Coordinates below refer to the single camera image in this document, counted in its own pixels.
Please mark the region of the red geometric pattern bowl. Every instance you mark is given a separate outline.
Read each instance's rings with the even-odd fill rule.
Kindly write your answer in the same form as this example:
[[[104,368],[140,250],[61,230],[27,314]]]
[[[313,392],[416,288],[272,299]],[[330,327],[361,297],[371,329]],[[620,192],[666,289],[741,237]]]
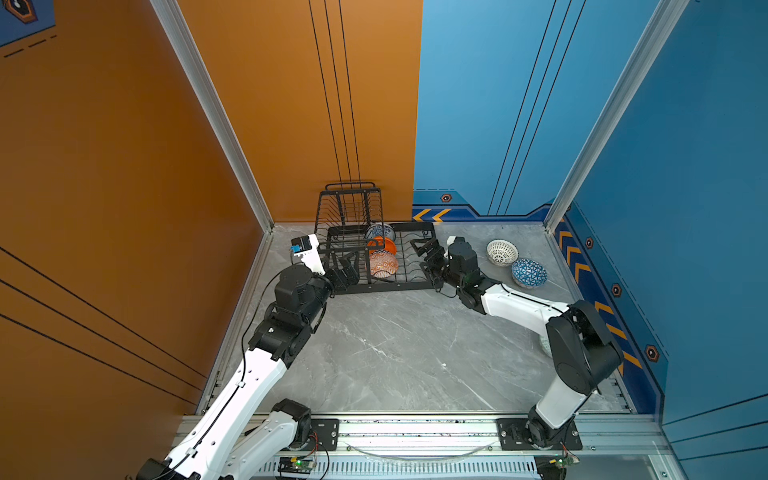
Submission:
[[[399,269],[395,254],[387,250],[376,250],[369,254],[369,272],[377,279],[387,279],[394,276]]]

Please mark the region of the orange plastic bowl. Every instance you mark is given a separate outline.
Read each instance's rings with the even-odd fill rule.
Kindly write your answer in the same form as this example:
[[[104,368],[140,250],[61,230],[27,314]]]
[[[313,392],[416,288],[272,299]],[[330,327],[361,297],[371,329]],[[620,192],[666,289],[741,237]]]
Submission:
[[[372,251],[386,251],[393,255],[397,253],[395,242],[386,236],[376,236],[367,242],[367,247]]]

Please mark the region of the black wire dish rack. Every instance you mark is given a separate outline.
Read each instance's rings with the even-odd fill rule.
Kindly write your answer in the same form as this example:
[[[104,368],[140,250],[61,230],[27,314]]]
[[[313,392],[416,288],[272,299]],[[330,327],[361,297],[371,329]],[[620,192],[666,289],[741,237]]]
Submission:
[[[366,231],[371,224],[383,222],[393,226],[395,254],[399,269],[387,279],[374,278],[369,272]],[[410,245],[413,239],[436,238],[429,223],[396,222],[385,218],[381,189],[373,182],[342,181],[327,184],[320,192],[315,217],[315,230],[323,265],[333,255],[359,256],[360,282],[351,293],[373,293],[430,289],[431,282],[420,267]]]

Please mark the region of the blue floral white bowl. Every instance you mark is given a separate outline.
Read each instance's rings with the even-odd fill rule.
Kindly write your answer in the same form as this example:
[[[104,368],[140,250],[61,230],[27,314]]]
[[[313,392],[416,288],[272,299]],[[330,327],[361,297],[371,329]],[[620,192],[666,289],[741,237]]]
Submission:
[[[368,227],[365,238],[368,240],[373,240],[377,237],[383,237],[394,241],[396,239],[396,232],[392,225],[383,222],[376,222]]]

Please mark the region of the green geometric pattern bowl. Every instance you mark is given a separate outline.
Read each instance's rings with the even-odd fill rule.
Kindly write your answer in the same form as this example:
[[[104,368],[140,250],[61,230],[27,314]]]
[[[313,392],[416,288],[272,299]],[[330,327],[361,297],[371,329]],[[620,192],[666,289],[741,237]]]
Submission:
[[[549,340],[548,340],[548,338],[546,336],[540,336],[539,337],[539,344],[540,344],[540,347],[541,347],[542,351],[547,356],[551,356],[551,347],[550,347]]]

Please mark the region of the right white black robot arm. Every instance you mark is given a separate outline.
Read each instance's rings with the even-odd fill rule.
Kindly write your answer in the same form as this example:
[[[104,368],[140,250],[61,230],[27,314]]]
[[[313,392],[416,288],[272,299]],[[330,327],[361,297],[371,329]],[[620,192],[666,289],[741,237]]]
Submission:
[[[624,360],[596,308],[585,300],[567,304],[538,298],[487,276],[462,237],[452,237],[446,247],[437,239],[417,239],[411,245],[436,289],[448,284],[468,309],[508,320],[547,340],[556,376],[528,413],[524,442],[541,450],[563,446],[578,411]]]

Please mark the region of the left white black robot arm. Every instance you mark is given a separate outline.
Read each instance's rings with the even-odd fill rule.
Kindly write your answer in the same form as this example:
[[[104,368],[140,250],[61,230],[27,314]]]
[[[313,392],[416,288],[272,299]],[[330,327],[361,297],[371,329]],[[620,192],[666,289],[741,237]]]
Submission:
[[[300,262],[275,278],[275,299],[242,345],[241,362],[219,398],[164,459],[147,460],[138,478],[250,479],[281,450],[305,445],[311,411],[295,401],[278,402],[252,433],[245,429],[318,330],[329,300],[357,284],[360,275],[343,258],[335,267],[315,269]]]

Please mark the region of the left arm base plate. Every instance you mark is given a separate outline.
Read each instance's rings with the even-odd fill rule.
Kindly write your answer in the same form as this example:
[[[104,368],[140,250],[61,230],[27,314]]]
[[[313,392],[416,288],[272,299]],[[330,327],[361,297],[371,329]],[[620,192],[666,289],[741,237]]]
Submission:
[[[312,417],[302,421],[294,438],[287,447],[291,451],[320,451],[334,452],[338,447],[340,437],[340,420],[338,418]]]

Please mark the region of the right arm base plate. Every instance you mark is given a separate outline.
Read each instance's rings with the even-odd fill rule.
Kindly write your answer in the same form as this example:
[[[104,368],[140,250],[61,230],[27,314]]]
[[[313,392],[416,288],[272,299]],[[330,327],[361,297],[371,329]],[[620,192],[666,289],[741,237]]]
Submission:
[[[550,428],[543,420],[527,418],[500,418],[495,424],[503,451],[583,449],[573,419],[557,429]]]

